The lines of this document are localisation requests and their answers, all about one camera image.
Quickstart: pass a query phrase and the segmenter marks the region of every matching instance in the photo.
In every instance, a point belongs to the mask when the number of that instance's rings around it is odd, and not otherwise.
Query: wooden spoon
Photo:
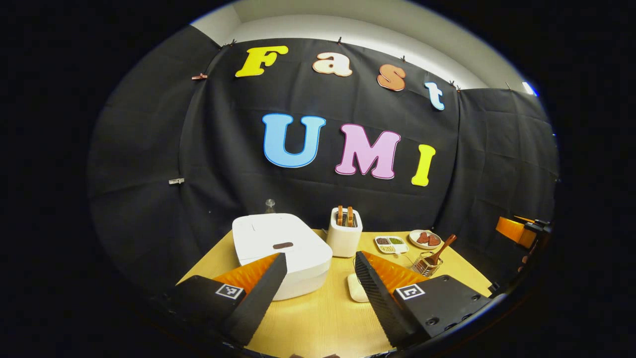
[[[450,244],[452,244],[453,241],[455,241],[455,240],[457,240],[457,236],[455,236],[455,235],[449,236],[448,239],[446,239],[446,241],[444,241],[444,245],[442,245],[440,250],[437,251],[433,256],[427,257],[426,261],[428,261],[429,264],[431,264],[431,265],[437,265],[437,260],[439,259],[439,255],[441,254],[441,252],[444,251],[444,249],[446,247],[449,247]]]

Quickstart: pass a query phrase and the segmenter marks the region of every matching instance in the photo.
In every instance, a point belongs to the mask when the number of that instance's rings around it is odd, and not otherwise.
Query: food tray
[[[373,242],[384,254],[403,254],[408,251],[408,245],[398,236],[376,236]]]

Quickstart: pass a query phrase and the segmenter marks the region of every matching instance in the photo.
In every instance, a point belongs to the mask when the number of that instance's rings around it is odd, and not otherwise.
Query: yellow letter
[[[425,187],[429,184],[429,169],[431,168],[433,155],[435,155],[435,148],[430,145],[420,144],[418,149],[420,150],[420,164],[417,165],[417,172],[411,178],[411,183]]]
[[[314,62],[312,67],[318,73],[335,73],[341,77],[347,77],[353,73],[349,68],[349,58],[343,54],[323,52],[317,57],[320,61]]]
[[[261,68],[261,63],[264,62],[266,66],[271,66],[276,61],[276,53],[281,55],[288,53],[287,46],[270,46],[270,47],[254,47],[250,48],[247,53],[247,60],[243,68],[236,73],[236,77],[245,76],[258,76],[262,75],[265,70]]]

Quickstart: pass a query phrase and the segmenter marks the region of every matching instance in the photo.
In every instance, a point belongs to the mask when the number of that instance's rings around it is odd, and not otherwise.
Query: metal wire basket
[[[422,252],[415,260],[411,269],[424,277],[431,277],[439,269],[439,266],[444,263],[442,259],[438,259],[437,265],[431,265],[425,260],[426,257],[432,256],[432,252]]]

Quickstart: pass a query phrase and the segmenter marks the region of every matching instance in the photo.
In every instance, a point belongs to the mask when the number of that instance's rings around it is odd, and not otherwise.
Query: blue letter
[[[305,125],[305,147],[298,154],[291,154],[285,150],[287,126],[291,122],[294,122],[294,118],[290,115],[273,113],[263,116],[263,123],[265,123],[263,151],[267,160],[278,166],[300,168],[311,163],[316,157],[320,128],[327,121],[314,116],[305,116],[300,119],[300,122]]]
[[[429,89],[429,97],[431,98],[431,104],[439,109],[440,111],[444,110],[444,104],[439,101],[439,97],[443,96],[441,90],[437,88],[435,82],[424,82],[426,88]]]

